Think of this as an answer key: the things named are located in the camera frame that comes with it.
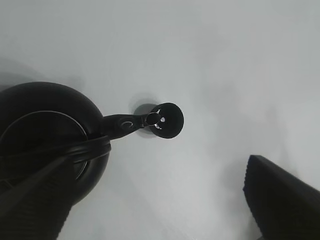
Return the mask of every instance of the black knob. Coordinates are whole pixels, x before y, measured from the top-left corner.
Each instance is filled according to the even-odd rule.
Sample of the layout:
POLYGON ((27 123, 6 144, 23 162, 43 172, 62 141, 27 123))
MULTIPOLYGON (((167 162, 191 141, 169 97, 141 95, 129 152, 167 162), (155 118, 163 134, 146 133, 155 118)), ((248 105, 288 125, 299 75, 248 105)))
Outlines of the black knob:
POLYGON ((151 131, 158 137, 172 139, 181 132, 184 115, 177 105, 163 103, 152 109, 151 113, 157 113, 160 118, 156 124, 150 126, 151 131))

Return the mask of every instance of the white countertop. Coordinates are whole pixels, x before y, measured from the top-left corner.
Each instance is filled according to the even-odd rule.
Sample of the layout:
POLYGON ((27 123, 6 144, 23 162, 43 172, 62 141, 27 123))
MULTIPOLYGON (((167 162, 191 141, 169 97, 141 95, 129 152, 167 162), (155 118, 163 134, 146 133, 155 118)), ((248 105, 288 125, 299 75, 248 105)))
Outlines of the white countertop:
POLYGON ((320 189, 320 2, 1 0, 0 85, 71 86, 104 115, 173 102, 172 140, 112 142, 59 240, 256 240, 250 154, 320 189))

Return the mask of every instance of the black object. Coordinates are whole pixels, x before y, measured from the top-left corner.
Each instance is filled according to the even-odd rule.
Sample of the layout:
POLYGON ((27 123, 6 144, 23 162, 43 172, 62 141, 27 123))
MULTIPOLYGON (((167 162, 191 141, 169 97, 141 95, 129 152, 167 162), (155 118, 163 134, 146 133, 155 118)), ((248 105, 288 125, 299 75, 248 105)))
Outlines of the black object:
POLYGON ((74 202, 74 166, 60 157, 0 196, 1 240, 55 240, 74 202))
POLYGON ((252 155, 243 191, 265 240, 320 239, 320 192, 313 187, 252 155))
POLYGON ((103 117, 80 92, 56 83, 30 82, 0 93, 0 194, 58 157, 68 157, 75 172, 74 203, 101 178, 110 140, 150 127, 170 139, 183 128, 182 111, 164 103, 144 115, 103 117))

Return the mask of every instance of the black kettle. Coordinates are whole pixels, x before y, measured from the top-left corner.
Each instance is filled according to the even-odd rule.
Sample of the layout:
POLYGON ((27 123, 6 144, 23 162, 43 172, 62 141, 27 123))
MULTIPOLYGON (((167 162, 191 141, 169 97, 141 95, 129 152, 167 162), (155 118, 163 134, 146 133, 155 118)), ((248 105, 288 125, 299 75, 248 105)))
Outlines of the black kettle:
POLYGON ((80 92, 51 82, 30 82, 0 92, 0 194, 62 156, 73 161, 74 204, 82 200, 105 171, 110 140, 142 128, 171 139, 184 125, 173 103, 144 115, 103 116, 80 92))

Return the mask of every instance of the ribbed black surface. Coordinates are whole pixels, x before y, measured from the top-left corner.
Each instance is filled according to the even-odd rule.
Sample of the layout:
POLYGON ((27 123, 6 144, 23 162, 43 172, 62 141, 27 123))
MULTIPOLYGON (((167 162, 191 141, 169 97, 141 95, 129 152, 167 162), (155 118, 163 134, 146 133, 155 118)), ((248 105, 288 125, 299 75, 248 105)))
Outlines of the ribbed black surface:
POLYGON ((268 159, 249 158, 244 195, 266 240, 320 240, 320 192, 268 159))
POLYGON ((0 196, 0 240, 55 240, 74 200, 73 162, 62 158, 0 196))

